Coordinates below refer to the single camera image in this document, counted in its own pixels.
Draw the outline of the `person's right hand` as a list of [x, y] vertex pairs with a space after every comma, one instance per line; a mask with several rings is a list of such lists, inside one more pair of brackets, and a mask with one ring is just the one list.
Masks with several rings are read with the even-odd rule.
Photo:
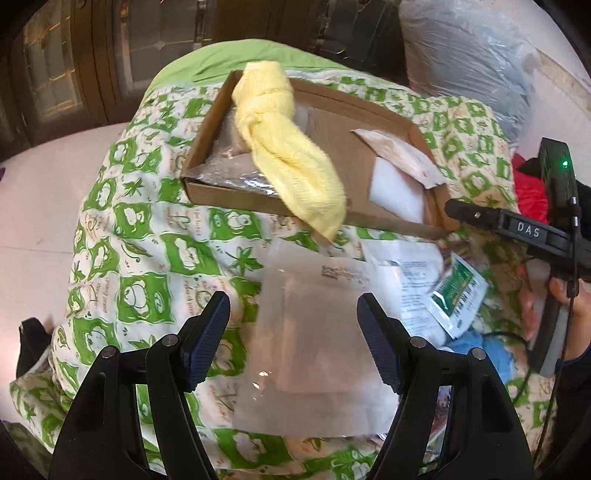
[[[528, 271], [525, 265], [517, 270], [521, 281], [519, 302], [521, 306], [521, 326], [526, 340], [531, 340], [539, 330], [540, 316], [535, 313], [535, 299]], [[549, 280], [552, 295], [567, 308], [568, 327], [565, 336], [565, 353], [562, 358], [565, 363], [573, 362], [583, 356], [590, 346], [590, 283], [583, 279], [578, 281], [578, 295], [569, 298], [567, 283], [552, 277]]]

